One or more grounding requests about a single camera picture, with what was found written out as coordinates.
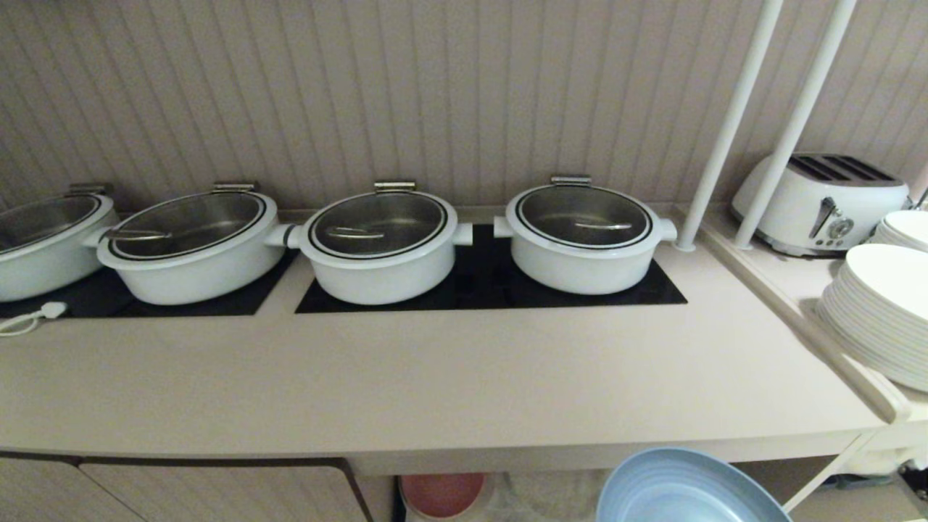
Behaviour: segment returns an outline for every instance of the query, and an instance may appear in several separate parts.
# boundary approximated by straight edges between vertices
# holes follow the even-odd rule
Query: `beige countertop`
[[[300,256],[254,317],[48,322],[0,339],[0,450],[412,473],[835,454],[884,425],[698,246],[656,253],[687,305],[295,315]]]
[[[733,238],[738,228],[738,223],[728,214],[724,205],[712,208],[706,215],[703,225],[724,238]],[[757,239],[754,239],[751,245],[750,250],[739,249],[737,251],[733,245],[730,245],[730,251],[739,258],[741,266],[748,267],[764,279],[762,286],[772,287],[778,291],[777,297],[785,300],[795,312],[793,317],[795,320],[818,323],[815,304],[825,287],[834,280],[844,260],[842,258],[790,257],[773,251]],[[823,324],[818,326],[832,339],[838,339],[833,335],[830,327]],[[903,385],[889,383],[875,370],[856,362],[847,355],[844,357],[848,359],[849,364],[843,366],[849,372],[868,378],[876,376],[883,380],[883,384],[886,385],[883,387],[884,394],[889,396],[890,401],[901,403],[898,408],[901,410],[900,415],[904,418],[899,419],[900,421],[928,422],[928,394]]]

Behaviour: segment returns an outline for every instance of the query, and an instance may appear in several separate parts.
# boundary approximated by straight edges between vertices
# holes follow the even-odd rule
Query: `white power cord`
[[[14,335],[23,335],[24,333],[29,333],[39,326],[39,320],[57,319],[61,317],[61,314],[63,314],[67,309],[68,305],[58,301],[45,303],[42,305],[42,308],[36,312],[31,314],[23,314],[11,320],[0,322],[0,337],[12,337]],[[7,331],[18,327],[21,324],[26,324],[26,327],[20,328],[19,330],[12,330],[11,332]]]

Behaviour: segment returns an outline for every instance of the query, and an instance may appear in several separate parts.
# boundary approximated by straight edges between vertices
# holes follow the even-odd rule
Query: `cabinet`
[[[144,522],[73,464],[0,457],[0,520]]]
[[[371,520],[339,459],[88,459],[80,469],[148,522]]]

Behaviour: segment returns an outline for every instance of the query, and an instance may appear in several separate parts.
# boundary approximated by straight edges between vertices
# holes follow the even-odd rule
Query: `paneled wall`
[[[788,0],[726,164],[769,153],[832,2]],[[759,0],[0,0],[0,208],[107,179],[122,209],[257,178],[284,208],[413,177],[498,204],[553,172],[691,198]],[[861,0],[806,150],[917,181],[928,2]]]

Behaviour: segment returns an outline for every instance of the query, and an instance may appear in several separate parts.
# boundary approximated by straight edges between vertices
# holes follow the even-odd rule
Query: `glass lid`
[[[35,202],[0,214],[0,254],[50,238],[84,221],[100,206],[93,196]]]
[[[411,192],[366,194],[321,215],[309,232],[326,254],[371,259],[408,252],[445,227],[447,212],[436,200]]]
[[[110,251],[129,259],[163,259],[228,241],[264,215],[261,198],[247,192],[197,194],[133,215],[107,234]]]
[[[538,189],[519,202],[531,231],[561,244],[591,249],[629,246],[651,233],[644,208],[611,190],[576,185]]]

